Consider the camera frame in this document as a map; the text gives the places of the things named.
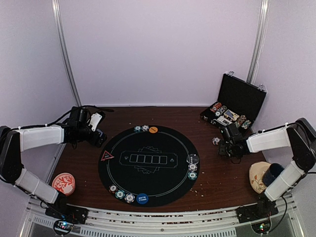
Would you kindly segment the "blue white chip stack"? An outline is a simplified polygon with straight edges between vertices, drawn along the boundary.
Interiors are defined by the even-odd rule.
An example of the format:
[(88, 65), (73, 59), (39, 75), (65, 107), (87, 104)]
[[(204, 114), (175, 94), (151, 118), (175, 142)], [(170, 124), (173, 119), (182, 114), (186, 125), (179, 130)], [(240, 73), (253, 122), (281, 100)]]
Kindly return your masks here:
[(218, 138), (218, 137), (214, 137), (214, 138), (212, 139), (213, 145), (216, 145), (216, 146), (218, 146), (218, 145), (220, 144), (220, 141), (221, 141), (221, 139)]

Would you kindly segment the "right chip rows in case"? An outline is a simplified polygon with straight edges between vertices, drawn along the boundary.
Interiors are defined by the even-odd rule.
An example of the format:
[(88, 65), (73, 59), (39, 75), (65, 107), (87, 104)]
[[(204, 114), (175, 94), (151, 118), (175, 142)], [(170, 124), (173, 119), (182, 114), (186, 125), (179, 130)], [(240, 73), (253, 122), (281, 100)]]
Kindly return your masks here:
[(245, 115), (241, 115), (236, 121), (235, 125), (237, 128), (248, 129), (252, 125), (252, 121), (247, 119)]

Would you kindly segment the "red chip row in case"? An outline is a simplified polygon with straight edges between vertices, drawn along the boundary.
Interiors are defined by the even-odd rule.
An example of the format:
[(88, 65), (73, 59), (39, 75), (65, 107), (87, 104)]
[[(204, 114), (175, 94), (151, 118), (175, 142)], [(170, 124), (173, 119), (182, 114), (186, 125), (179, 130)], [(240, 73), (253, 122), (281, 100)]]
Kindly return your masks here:
[(222, 104), (220, 102), (217, 102), (210, 107), (210, 111), (215, 113), (221, 107), (222, 107)]

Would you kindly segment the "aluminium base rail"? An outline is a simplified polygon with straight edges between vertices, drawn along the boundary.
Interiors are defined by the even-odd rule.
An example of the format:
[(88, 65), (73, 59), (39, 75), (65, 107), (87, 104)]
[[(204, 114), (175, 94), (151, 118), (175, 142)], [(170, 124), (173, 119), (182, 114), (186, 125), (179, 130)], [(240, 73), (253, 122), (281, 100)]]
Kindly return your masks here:
[[(306, 236), (292, 198), (276, 202), (270, 237)], [(250, 222), (239, 223), (237, 207), (187, 212), (126, 212), (89, 208), (85, 224), (75, 225), (71, 237), (261, 237)]]

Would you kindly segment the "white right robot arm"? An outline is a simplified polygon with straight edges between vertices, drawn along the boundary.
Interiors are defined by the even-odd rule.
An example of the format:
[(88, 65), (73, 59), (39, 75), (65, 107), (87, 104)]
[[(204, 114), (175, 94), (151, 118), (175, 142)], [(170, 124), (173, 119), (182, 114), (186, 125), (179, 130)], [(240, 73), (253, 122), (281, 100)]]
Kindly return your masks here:
[(270, 201), (293, 188), (316, 164), (316, 130), (306, 118), (259, 131), (245, 138), (231, 123), (220, 128), (223, 136), (219, 153), (241, 158), (263, 152), (269, 161), (279, 161), (285, 169), (264, 191)]

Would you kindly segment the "blue small blind button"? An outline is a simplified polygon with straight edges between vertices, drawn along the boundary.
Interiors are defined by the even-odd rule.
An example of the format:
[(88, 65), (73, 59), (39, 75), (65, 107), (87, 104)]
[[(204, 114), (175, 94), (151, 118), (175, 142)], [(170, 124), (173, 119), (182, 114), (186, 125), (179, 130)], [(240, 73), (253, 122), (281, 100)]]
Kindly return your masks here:
[(145, 193), (140, 193), (137, 195), (136, 201), (138, 204), (144, 205), (149, 201), (149, 197)]

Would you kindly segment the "aluminium frame post left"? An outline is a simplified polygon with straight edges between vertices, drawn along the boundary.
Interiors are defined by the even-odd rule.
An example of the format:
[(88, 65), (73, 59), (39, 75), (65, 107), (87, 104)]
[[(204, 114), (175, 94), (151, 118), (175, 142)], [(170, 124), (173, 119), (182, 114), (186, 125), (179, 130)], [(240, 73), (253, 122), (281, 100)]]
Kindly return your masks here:
[(53, 10), (53, 15), (54, 15), (54, 19), (55, 19), (55, 25), (57, 28), (61, 53), (62, 53), (62, 60), (63, 60), (64, 66), (65, 66), (67, 79), (68, 79), (68, 82), (70, 84), (70, 89), (71, 89), (72, 95), (75, 99), (76, 105), (81, 106), (82, 103), (81, 103), (81, 100), (79, 97), (79, 92), (77, 89), (77, 85), (76, 85), (76, 82), (74, 79), (73, 70), (71, 67), (71, 62), (70, 62), (68, 49), (67, 49), (67, 45), (66, 45), (66, 39), (65, 39), (63, 23), (62, 23), (62, 16), (61, 16), (61, 11), (60, 11), (60, 1), (59, 0), (52, 0), (51, 2), (52, 2), (52, 10)]

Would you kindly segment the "green chip row in case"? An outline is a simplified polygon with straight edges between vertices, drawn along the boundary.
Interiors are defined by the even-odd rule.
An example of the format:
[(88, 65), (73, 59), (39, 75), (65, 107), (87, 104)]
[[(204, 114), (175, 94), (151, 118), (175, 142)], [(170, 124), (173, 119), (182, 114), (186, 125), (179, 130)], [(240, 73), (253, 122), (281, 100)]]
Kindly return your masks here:
[(226, 110), (227, 110), (226, 106), (221, 106), (219, 109), (216, 110), (215, 116), (216, 117), (221, 116)]

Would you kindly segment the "round wooden coaster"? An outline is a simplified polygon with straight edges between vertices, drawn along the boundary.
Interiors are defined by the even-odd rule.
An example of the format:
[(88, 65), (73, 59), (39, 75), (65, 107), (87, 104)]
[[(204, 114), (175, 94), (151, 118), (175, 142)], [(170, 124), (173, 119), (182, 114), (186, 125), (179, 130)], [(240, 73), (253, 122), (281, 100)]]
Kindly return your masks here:
[(270, 165), (271, 163), (261, 161), (252, 164), (249, 169), (250, 185), (258, 194), (261, 194), (267, 188), (262, 181), (262, 177)]

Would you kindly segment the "clear round dealer button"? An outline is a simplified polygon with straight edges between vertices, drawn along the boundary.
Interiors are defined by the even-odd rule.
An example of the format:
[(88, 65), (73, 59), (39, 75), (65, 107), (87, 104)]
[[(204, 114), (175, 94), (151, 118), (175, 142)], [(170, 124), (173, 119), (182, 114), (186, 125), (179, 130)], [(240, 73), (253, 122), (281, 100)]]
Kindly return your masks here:
[(199, 163), (199, 156), (197, 154), (189, 154), (187, 156), (187, 163), (198, 164)]

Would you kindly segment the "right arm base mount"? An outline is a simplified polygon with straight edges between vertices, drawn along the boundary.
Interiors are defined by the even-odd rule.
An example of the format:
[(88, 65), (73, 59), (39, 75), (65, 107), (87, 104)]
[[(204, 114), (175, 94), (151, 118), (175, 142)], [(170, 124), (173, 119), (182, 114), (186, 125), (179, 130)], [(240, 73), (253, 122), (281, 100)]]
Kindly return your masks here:
[(260, 198), (256, 204), (238, 207), (236, 214), (240, 224), (250, 222), (256, 234), (264, 235), (272, 229), (271, 217), (278, 214), (278, 208), (275, 201)]

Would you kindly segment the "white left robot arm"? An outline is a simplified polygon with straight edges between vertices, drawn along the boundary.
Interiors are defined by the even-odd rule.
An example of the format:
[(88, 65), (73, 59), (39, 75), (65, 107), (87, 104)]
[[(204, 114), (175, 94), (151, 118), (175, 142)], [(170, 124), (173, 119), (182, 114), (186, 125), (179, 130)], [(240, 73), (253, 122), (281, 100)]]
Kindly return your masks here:
[(76, 146), (88, 142), (101, 147), (106, 135), (98, 125), (105, 118), (103, 112), (87, 118), (85, 112), (71, 115), (64, 123), (31, 125), (18, 128), (0, 128), (0, 177), (4, 182), (16, 186), (38, 199), (52, 204), (51, 210), (60, 219), (71, 215), (71, 208), (60, 199), (66, 196), (43, 181), (37, 174), (27, 170), (23, 158), (36, 155), (31, 162), (48, 164), (52, 156), (49, 150), (57, 150), (63, 144)]

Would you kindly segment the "yellow big blind button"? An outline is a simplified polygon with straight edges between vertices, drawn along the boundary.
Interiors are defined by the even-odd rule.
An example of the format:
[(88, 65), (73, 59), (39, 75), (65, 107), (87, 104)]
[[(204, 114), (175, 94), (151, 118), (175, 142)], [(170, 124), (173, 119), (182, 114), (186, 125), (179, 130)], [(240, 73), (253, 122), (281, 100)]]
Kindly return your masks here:
[(158, 128), (155, 127), (155, 126), (151, 126), (151, 127), (149, 128), (149, 132), (152, 133), (152, 134), (157, 133), (157, 132), (158, 132)]

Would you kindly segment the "aluminium frame post right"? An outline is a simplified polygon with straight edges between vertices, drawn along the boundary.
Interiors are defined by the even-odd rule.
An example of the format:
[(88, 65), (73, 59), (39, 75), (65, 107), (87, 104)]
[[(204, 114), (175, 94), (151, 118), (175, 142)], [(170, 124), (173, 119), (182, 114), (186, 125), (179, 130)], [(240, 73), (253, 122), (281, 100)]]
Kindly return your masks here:
[(259, 67), (259, 58), (260, 58), (260, 54), (264, 45), (264, 40), (265, 40), (265, 35), (266, 35), (266, 30), (267, 30), (269, 8), (270, 8), (270, 0), (262, 0), (254, 49), (253, 49), (252, 58), (250, 61), (250, 67), (249, 67), (247, 79), (246, 79), (246, 81), (250, 84), (254, 84), (256, 80), (257, 69)]

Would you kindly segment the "card deck in case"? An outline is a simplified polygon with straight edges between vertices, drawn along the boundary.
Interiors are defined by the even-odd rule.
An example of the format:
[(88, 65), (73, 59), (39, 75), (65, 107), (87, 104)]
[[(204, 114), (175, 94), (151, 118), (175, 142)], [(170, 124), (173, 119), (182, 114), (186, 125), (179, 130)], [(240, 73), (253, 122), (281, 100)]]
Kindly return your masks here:
[(240, 117), (240, 115), (236, 114), (231, 110), (226, 110), (222, 115), (220, 115), (216, 120), (222, 125), (229, 125)]

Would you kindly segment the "red white patterned cup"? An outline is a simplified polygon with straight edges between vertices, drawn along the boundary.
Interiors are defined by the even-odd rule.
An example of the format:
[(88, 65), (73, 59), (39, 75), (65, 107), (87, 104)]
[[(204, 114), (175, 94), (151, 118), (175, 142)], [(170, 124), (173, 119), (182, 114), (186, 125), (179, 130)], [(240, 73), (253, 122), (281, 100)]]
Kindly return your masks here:
[(75, 178), (70, 173), (58, 174), (52, 182), (52, 187), (66, 196), (70, 196), (76, 188)]

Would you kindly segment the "black poker chip case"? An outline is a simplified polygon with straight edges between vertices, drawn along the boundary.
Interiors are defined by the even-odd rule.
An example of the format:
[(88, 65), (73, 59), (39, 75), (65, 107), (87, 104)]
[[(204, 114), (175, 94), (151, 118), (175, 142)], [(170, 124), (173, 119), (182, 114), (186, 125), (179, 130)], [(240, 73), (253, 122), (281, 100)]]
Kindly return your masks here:
[[(252, 121), (253, 125), (262, 108), (266, 95), (267, 92), (257, 86), (234, 76), (223, 74), (218, 98), (213, 104), (220, 102), (222, 106), (227, 107), (227, 110), (231, 110), (240, 116), (245, 115), (247, 119)], [(200, 117), (217, 128), (225, 126), (216, 120), (218, 117), (210, 111), (211, 106), (201, 112)], [(248, 129), (241, 127), (238, 129), (242, 135), (245, 135), (252, 125)]]

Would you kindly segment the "aluminium frame post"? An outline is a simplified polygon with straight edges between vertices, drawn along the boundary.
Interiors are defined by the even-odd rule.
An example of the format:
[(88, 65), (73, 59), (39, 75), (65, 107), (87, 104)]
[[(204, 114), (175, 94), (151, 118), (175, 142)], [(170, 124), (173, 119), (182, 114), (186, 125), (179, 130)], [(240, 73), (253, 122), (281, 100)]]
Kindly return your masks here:
[(266, 30), (267, 30), (269, 8), (270, 8), (270, 0), (262, 0), (254, 49), (253, 49), (252, 58), (250, 61), (250, 67), (249, 67), (247, 79), (246, 79), (246, 81), (250, 84), (254, 84), (256, 80), (257, 69), (259, 67), (259, 58), (260, 58), (260, 54), (264, 45), (264, 40), (265, 40), (265, 35), (266, 35)]
[(68, 82), (70, 84), (70, 89), (71, 89), (72, 95), (75, 99), (76, 105), (81, 106), (82, 103), (81, 103), (81, 100), (79, 97), (79, 92), (77, 89), (77, 85), (76, 85), (76, 82), (74, 79), (73, 70), (71, 67), (71, 62), (70, 62), (68, 49), (67, 49), (67, 45), (66, 45), (66, 39), (65, 39), (63, 23), (62, 23), (62, 16), (61, 16), (61, 11), (60, 11), (60, 1), (59, 0), (52, 0), (51, 2), (52, 2), (52, 10), (53, 10), (53, 15), (54, 15), (54, 19), (55, 19), (55, 25), (57, 28), (61, 53), (62, 53), (62, 60), (63, 60), (64, 66), (65, 66), (67, 79), (68, 79)]

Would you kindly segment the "dark blue mug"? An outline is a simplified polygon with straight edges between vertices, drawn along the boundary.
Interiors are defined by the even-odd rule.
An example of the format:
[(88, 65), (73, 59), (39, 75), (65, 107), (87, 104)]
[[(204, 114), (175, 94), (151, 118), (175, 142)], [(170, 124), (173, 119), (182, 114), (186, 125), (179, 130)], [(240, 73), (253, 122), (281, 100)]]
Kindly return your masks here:
[(279, 163), (272, 163), (262, 177), (262, 181), (268, 187), (284, 170)]

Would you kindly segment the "brown chip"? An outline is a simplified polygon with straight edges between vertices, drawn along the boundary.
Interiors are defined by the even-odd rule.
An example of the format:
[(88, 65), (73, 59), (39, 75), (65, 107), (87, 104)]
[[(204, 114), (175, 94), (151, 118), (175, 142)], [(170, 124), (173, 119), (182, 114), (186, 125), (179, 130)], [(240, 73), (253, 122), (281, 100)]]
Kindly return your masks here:
[(110, 193), (115, 194), (117, 190), (118, 190), (118, 188), (117, 188), (116, 185), (110, 185), (109, 186), (109, 192)]

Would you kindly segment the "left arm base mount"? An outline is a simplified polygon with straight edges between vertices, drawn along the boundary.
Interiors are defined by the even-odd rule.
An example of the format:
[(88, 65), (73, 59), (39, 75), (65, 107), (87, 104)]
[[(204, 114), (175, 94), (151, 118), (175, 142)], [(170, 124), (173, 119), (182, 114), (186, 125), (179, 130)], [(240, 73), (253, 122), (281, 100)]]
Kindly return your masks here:
[(45, 215), (55, 218), (53, 230), (58, 236), (68, 235), (77, 224), (85, 224), (88, 209), (67, 204), (67, 197), (59, 193), (54, 203), (41, 201), (41, 207), (45, 209)]

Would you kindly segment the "red triangular all-in marker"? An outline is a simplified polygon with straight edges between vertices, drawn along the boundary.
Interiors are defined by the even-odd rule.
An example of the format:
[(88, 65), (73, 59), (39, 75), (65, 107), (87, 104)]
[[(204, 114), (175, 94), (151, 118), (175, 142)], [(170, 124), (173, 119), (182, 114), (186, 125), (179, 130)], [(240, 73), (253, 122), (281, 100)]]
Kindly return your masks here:
[(109, 160), (109, 159), (112, 159), (114, 156), (109, 153), (108, 151), (104, 151), (103, 154), (101, 155), (101, 159), (100, 161), (106, 161), (106, 160)]

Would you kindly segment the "round black poker mat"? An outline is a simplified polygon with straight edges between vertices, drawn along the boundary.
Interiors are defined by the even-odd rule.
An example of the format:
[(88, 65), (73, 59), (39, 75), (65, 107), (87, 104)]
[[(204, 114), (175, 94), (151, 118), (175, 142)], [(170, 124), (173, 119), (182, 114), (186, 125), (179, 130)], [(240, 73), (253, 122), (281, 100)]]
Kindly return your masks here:
[[(113, 137), (103, 148), (114, 157), (98, 163), (98, 173), (103, 186), (110, 185), (126, 194), (134, 194), (134, 206), (158, 207), (172, 203), (184, 196), (196, 180), (188, 178), (187, 156), (197, 154), (194, 144), (182, 133), (164, 126), (157, 133), (125, 130)], [(149, 201), (138, 204), (136, 197), (145, 193)]]

